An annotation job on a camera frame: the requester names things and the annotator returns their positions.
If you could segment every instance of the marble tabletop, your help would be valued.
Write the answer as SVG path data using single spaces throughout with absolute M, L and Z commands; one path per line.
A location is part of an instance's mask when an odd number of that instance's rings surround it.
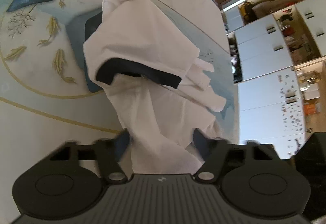
M 227 99 L 216 120 L 232 142 L 233 75 L 219 9 L 211 0 L 152 0 L 212 63 Z M 0 223 L 18 216 L 15 179 L 68 139 L 90 144 L 120 129 L 105 93 L 87 79 L 85 28 L 102 0 L 0 0 Z

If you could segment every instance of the black strip on cloth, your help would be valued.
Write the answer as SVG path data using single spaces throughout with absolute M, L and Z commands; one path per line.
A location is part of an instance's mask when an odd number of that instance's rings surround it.
M 133 77 L 140 77 L 142 75 L 157 84 L 171 86 L 174 89 L 178 88 L 182 80 L 179 76 L 174 74 L 153 69 L 141 63 L 122 58 L 111 58 L 106 61 L 97 71 L 96 80 L 111 85 L 117 73 Z

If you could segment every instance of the white cloth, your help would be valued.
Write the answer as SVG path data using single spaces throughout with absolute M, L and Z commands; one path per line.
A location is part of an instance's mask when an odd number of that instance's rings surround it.
M 186 150 L 193 129 L 223 136 L 206 109 L 225 105 L 203 73 L 214 71 L 213 66 L 197 58 L 198 48 L 150 0 L 103 0 L 102 7 L 103 22 L 84 43 L 86 64 L 90 79 L 103 87 L 133 138 L 133 171 L 195 173 L 202 161 Z M 122 74 L 111 85 L 96 81 L 98 69 L 113 57 L 180 76 L 180 89 Z

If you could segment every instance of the metal screw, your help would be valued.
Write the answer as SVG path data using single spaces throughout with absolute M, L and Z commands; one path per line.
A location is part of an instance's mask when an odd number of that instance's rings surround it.
M 112 181 L 121 181 L 124 179 L 124 174 L 121 172 L 113 172 L 109 174 L 109 179 Z
M 214 174 L 212 174 L 211 172 L 208 172 L 208 171 L 204 171 L 198 175 L 198 178 L 201 180 L 204 180 L 204 181 L 209 181 L 214 178 Z

